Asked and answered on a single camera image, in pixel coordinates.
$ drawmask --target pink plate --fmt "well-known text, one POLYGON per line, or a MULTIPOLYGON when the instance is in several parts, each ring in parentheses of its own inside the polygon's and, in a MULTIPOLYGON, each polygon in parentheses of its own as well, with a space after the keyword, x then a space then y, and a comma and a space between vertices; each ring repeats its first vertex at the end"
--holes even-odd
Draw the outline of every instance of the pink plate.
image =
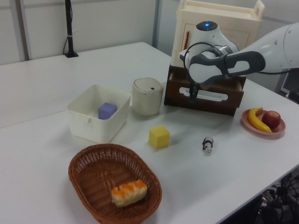
MULTIPOLYGON (((247 128, 249 128, 251 131, 254 131, 255 133, 262 134, 262 135, 274 136, 274 135, 281 134, 285 130, 285 122, 282 119, 281 119, 280 124, 278 125, 278 127, 276 127, 275 129, 271 129, 272 133, 257 130, 255 127, 252 126, 252 124, 248 120, 249 111, 250 110, 246 110, 246 111, 243 112, 242 121, 243 121, 243 124, 247 128)), ((262 120, 262 117, 266 112, 267 111, 264 111, 264 110, 259 111, 258 113, 256 113, 257 118, 259 118, 259 120, 262 120)))

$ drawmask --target bread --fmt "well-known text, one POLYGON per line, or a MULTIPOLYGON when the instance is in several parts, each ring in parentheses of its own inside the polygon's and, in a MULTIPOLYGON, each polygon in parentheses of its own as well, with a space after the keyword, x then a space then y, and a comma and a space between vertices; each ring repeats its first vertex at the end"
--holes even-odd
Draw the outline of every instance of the bread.
POLYGON ((112 202, 117 207, 124 207, 135 203, 146 196, 148 187, 142 180, 129 182, 115 187, 111 191, 112 202))

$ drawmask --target white wall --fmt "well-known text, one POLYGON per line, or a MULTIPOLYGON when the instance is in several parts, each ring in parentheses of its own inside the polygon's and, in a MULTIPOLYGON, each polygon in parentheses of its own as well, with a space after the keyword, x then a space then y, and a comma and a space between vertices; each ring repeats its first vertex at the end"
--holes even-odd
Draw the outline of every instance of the white wall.
POLYGON ((0 1, 0 65, 24 60, 15 5, 0 1))
MULTIPOLYGON (((76 52, 152 44, 156 0, 71 0, 76 52)), ((64 0, 23 0, 30 59, 61 55, 67 37, 64 0)))
MULTIPOLYGON (((201 0, 204 2, 254 8, 256 0, 201 0)), ((262 0, 265 5, 263 25, 260 37, 287 24, 299 22, 298 0, 262 0)), ((176 10, 179 0, 160 0, 156 47, 160 51, 171 55, 176 26, 176 10)), ((270 89, 275 90, 279 75, 269 76, 252 74, 248 79, 270 89)))

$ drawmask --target yellow cube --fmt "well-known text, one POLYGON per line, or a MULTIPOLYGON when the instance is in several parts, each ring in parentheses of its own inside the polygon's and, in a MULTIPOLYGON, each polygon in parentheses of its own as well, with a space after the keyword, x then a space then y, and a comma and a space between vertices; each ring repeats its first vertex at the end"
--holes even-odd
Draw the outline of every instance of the yellow cube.
POLYGON ((164 126, 153 127, 149 130, 149 142, 155 148, 168 146, 170 133, 164 126))

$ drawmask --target white canister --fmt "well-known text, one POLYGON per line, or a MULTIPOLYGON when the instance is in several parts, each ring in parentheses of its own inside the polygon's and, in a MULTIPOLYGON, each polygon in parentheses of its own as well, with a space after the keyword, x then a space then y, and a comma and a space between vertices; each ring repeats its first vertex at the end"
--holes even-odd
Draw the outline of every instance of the white canister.
POLYGON ((162 84, 154 78, 140 78, 133 82, 132 105, 136 113, 149 116, 159 112, 163 95, 162 84))

